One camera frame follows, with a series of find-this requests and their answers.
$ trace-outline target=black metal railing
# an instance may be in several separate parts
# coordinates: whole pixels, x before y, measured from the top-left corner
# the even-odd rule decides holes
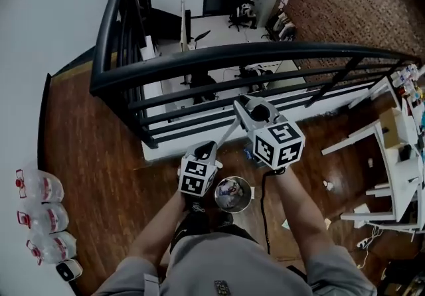
[[[170,141],[194,133],[215,129],[232,123],[233,111],[223,110],[210,115],[171,122],[165,126],[151,128],[152,124],[188,117],[195,113],[207,112],[232,105],[237,98],[205,102],[180,110],[172,110],[159,115],[146,115],[146,109],[178,102],[187,98],[217,93],[234,88],[257,85],[292,78],[307,78],[329,74],[320,81],[306,82],[291,86],[272,88],[254,92],[255,96],[272,97],[288,92],[308,90],[296,96],[278,96],[271,102],[279,110],[296,106],[311,106],[315,102],[333,98],[341,94],[370,87],[397,68],[412,62],[421,64],[419,58],[401,52],[371,48],[351,44],[321,44],[312,42],[254,42],[216,46],[190,50],[143,60],[139,50],[136,31],[126,14],[123,0],[109,0],[100,25],[94,53],[90,93],[100,97],[112,111],[150,148],[158,143]],[[121,21],[118,31],[114,31],[117,14]],[[112,66],[112,43],[118,35],[116,67]],[[213,71],[231,66],[272,62],[277,60],[297,60],[312,58],[334,58],[345,60],[344,66],[310,68],[281,72],[254,78],[241,78],[216,84],[191,88],[180,92],[145,99],[143,85],[160,82],[184,75]]]

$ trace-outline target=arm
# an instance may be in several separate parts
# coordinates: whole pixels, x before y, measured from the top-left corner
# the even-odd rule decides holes
[[[291,168],[277,176],[277,189],[284,207],[288,224],[299,246],[304,263],[334,246],[329,237],[325,220],[311,197],[295,176]]]
[[[144,275],[156,276],[156,267],[173,238],[185,200],[176,192],[130,246],[127,258],[101,285],[94,296],[140,295],[145,293]]]
[[[320,295],[376,295],[375,287],[357,269],[345,248],[329,237],[325,220],[294,172],[278,176],[278,193],[299,246],[310,285]]]
[[[177,191],[134,240],[127,256],[144,258],[157,267],[173,239],[184,208],[185,199]]]

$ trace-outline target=black cable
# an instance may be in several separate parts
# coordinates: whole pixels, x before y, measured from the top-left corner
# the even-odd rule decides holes
[[[278,169],[278,170],[267,171],[263,174],[263,179],[262,179],[262,182],[261,182],[262,195],[261,195],[261,200],[260,200],[260,206],[261,206],[261,214],[263,215],[264,235],[266,237],[267,253],[269,255],[270,255],[270,241],[268,239],[267,219],[266,219],[266,213],[264,211],[264,197],[266,196],[266,178],[267,178],[267,176],[281,175],[282,173],[285,172],[285,170],[286,170],[286,168],[282,167],[281,169]]]

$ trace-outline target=water bottle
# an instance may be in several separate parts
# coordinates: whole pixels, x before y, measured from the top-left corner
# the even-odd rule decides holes
[[[59,179],[50,173],[40,170],[17,170],[16,186],[19,197],[37,202],[61,202],[64,189]]]
[[[31,231],[27,248],[37,258],[38,265],[42,262],[57,264],[77,254],[76,239],[66,231],[50,235]]]
[[[30,204],[26,209],[27,212],[17,211],[18,223],[39,234],[63,231],[68,226],[68,214],[59,203]]]

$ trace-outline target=cardboard box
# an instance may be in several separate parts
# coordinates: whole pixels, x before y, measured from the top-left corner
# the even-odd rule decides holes
[[[408,144],[405,117],[401,111],[390,108],[379,115],[379,121],[386,149],[398,149]]]

